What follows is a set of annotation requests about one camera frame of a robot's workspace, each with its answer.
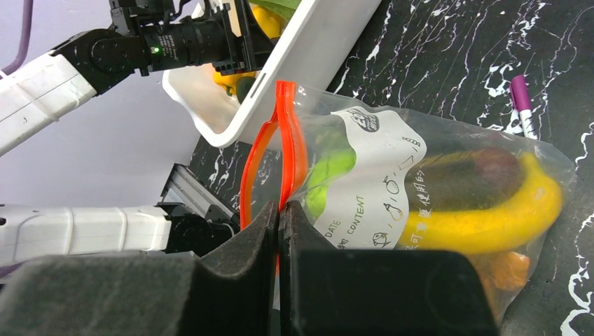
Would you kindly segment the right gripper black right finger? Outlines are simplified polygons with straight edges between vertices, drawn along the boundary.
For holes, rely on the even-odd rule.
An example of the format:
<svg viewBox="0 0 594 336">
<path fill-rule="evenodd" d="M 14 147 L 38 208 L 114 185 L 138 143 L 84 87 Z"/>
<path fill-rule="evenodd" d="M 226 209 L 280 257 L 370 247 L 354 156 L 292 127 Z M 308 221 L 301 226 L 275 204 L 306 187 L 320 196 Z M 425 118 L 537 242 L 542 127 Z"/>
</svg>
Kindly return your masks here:
<svg viewBox="0 0 594 336">
<path fill-rule="evenodd" d="M 498 335 L 478 273 L 450 251 L 330 244 L 298 202 L 279 218 L 283 335 Z"/>
</svg>

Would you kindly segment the clear zip bag orange zipper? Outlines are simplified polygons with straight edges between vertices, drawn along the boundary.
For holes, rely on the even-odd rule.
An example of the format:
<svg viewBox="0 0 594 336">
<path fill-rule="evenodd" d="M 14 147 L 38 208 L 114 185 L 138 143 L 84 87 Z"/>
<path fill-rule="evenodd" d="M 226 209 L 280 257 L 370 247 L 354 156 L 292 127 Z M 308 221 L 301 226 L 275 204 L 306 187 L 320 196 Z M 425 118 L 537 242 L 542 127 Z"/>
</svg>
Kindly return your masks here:
<svg viewBox="0 0 594 336">
<path fill-rule="evenodd" d="M 371 107 L 358 99 L 279 80 L 271 118 L 262 125 L 242 175 L 239 212 L 243 228 L 254 217 L 256 198 L 275 198 L 255 184 L 256 172 L 272 140 L 279 140 L 282 153 L 276 196 L 279 205 L 298 202 L 313 228 L 342 250 L 406 250 L 398 241 L 409 215 L 418 211 L 428 217 L 434 211 L 410 210 L 405 177 L 430 155 L 489 147 L 505 149 L 518 159 L 523 153 L 532 153 L 562 187 L 563 206 L 576 185 L 574 163 L 549 143 L 406 108 Z M 325 209 L 314 218 L 305 205 L 310 170 L 320 158 L 344 149 L 352 149 L 357 161 L 350 172 L 329 186 Z M 547 231 L 522 246 L 505 250 L 531 259 L 528 280 Z M 500 292 L 499 309 L 491 309 L 496 321 L 503 319 L 522 289 Z"/>
</svg>

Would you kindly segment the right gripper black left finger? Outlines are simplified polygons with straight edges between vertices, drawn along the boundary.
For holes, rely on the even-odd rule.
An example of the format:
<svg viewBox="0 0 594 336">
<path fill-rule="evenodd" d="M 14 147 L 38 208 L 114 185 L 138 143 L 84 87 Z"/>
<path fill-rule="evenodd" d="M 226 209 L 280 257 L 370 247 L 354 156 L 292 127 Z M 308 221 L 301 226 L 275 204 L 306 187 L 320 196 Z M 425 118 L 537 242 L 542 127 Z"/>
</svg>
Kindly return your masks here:
<svg viewBox="0 0 594 336">
<path fill-rule="evenodd" d="M 2 335 L 267 335 L 278 205 L 202 258 L 49 257 L 1 292 Z"/>
</svg>

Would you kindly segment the yellow banana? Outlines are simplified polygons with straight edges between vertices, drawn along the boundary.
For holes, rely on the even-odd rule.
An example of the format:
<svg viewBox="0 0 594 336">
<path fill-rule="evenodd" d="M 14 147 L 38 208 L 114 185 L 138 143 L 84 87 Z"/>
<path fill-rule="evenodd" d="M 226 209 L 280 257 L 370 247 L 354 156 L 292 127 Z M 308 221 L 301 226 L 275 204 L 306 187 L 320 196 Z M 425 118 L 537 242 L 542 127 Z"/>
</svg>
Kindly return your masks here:
<svg viewBox="0 0 594 336">
<path fill-rule="evenodd" d="M 536 155 L 523 153 L 525 179 L 506 201 L 489 209 L 434 211 L 409 215 L 399 247 L 456 251 L 477 255 L 522 246 L 554 224 L 563 207 L 563 189 L 542 167 Z"/>
</svg>

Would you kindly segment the toy pineapple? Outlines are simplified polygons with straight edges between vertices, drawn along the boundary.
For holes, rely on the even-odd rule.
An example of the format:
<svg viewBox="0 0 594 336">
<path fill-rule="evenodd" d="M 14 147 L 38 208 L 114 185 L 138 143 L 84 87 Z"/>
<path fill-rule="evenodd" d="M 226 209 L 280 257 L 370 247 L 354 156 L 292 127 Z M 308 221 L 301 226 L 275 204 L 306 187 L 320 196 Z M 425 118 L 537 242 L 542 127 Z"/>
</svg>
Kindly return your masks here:
<svg viewBox="0 0 594 336">
<path fill-rule="evenodd" d="M 527 283 L 531 259 L 515 251 L 504 251 L 471 257 L 492 310 L 498 310 L 500 292 L 519 291 Z"/>
</svg>

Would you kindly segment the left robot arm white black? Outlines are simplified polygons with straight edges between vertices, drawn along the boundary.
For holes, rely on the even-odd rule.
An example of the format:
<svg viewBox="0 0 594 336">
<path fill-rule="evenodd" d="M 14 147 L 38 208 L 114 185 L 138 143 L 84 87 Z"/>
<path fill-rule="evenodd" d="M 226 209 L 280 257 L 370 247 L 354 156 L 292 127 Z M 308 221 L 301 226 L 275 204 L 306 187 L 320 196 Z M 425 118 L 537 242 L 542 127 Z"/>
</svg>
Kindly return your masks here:
<svg viewBox="0 0 594 336">
<path fill-rule="evenodd" d="M 87 45 L 120 40 L 110 1 L 1 2 L 1 266 L 46 256 L 163 253 L 160 201 L 187 163 L 198 118 L 163 71 L 122 71 L 102 89 Z"/>
</svg>

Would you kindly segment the light green wrinkled vegetable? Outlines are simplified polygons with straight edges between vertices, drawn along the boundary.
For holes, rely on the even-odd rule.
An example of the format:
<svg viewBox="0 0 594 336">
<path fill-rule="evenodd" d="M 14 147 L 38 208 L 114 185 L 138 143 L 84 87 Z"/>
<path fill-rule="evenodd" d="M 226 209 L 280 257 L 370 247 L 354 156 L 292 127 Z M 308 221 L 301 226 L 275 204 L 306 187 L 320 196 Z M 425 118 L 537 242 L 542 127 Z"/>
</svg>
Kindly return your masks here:
<svg viewBox="0 0 594 336">
<path fill-rule="evenodd" d="M 311 216 L 317 218 L 322 214 L 329 186 L 338 177 L 350 172 L 356 161 L 356 153 L 352 149 L 344 149 L 321 157 L 313 165 L 305 194 L 305 205 Z"/>
</svg>

